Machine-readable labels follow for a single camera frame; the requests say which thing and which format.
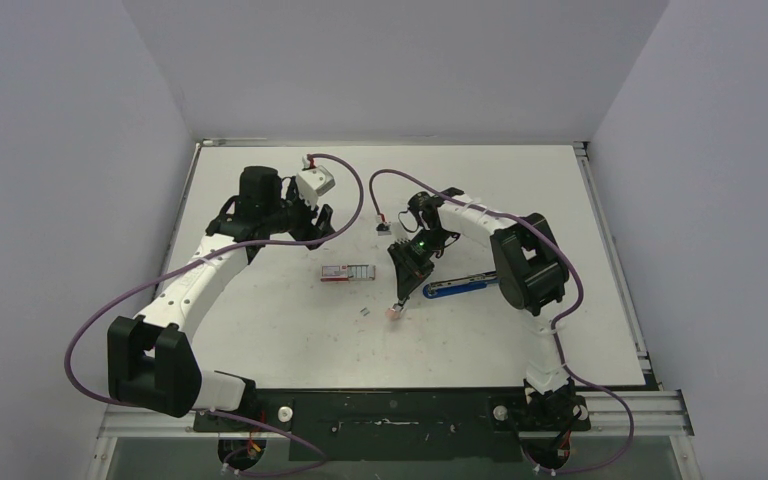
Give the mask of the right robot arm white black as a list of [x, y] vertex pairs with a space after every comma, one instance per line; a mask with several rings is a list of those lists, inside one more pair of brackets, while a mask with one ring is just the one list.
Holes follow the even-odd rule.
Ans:
[[485, 205], [457, 188], [440, 195], [421, 191], [407, 204], [417, 223], [412, 233], [398, 233], [388, 247], [395, 271], [396, 318], [416, 293], [431, 295], [442, 280], [432, 279], [440, 259], [463, 275], [487, 267], [504, 300], [534, 317], [526, 341], [525, 402], [528, 421], [537, 428], [553, 427], [565, 415], [563, 399], [554, 391], [569, 382], [557, 347], [549, 338], [549, 321], [541, 310], [559, 303], [570, 279], [567, 265], [552, 249], [554, 236], [546, 219], [531, 214], [517, 219], [494, 215]]

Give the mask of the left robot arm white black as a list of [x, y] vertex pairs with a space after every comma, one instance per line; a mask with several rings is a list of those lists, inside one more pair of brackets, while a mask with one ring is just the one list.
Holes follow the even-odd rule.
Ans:
[[271, 167], [245, 168], [237, 194], [206, 227], [189, 270], [172, 278], [135, 317], [119, 316], [108, 328], [110, 397], [176, 418], [216, 409], [233, 430], [250, 428], [259, 405], [245, 394], [245, 379], [202, 369], [191, 338], [262, 241], [287, 233], [313, 250], [317, 240], [334, 233], [332, 208], [318, 204], [334, 185], [326, 168], [312, 164], [288, 180]]

